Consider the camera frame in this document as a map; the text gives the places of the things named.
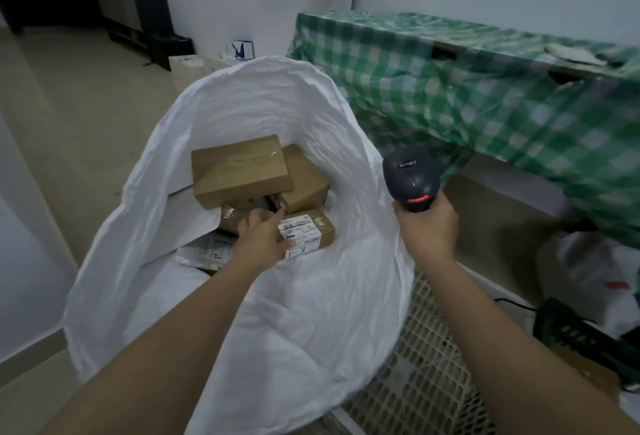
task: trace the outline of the person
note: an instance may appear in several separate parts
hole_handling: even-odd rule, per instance
[[[458,266],[458,216],[444,193],[423,213],[394,209],[406,249],[426,276],[498,433],[640,433]],[[249,287],[292,246],[278,231],[283,213],[269,219],[265,213],[255,209],[243,220],[233,260],[118,354],[41,433],[183,433]]]

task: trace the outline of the barcode scanner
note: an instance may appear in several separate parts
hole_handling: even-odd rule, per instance
[[[440,164],[426,147],[394,150],[382,161],[389,194],[407,211],[427,211],[440,190]]]

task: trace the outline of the white plastic bag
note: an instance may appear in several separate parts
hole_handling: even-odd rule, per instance
[[[207,279],[171,254],[141,268],[167,195],[190,182],[190,151],[269,134],[297,143],[330,180],[324,211],[336,239],[281,261],[254,283],[189,434],[276,433],[309,423],[370,380],[396,342],[410,300],[414,265],[380,154],[330,78],[308,63],[257,59],[180,95],[125,184],[122,204],[100,227],[64,320],[81,378]]]
[[[540,286],[613,335],[640,325],[640,251],[597,231],[556,233],[536,255]]]

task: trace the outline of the woven plastic bag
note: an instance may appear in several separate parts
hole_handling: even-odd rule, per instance
[[[86,381],[207,277],[171,254],[146,263],[167,196],[188,186],[192,149],[277,134],[326,174],[327,249],[281,261],[254,283],[187,433],[287,432],[363,387],[396,342],[410,300],[406,254],[381,156],[332,80],[264,58],[192,84],[157,125],[96,235],[64,328]]]

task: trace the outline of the person's right arm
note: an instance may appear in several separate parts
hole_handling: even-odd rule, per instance
[[[500,310],[454,261],[458,216],[444,193],[423,213],[394,210],[493,423],[503,434],[640,433],[611,399]]]

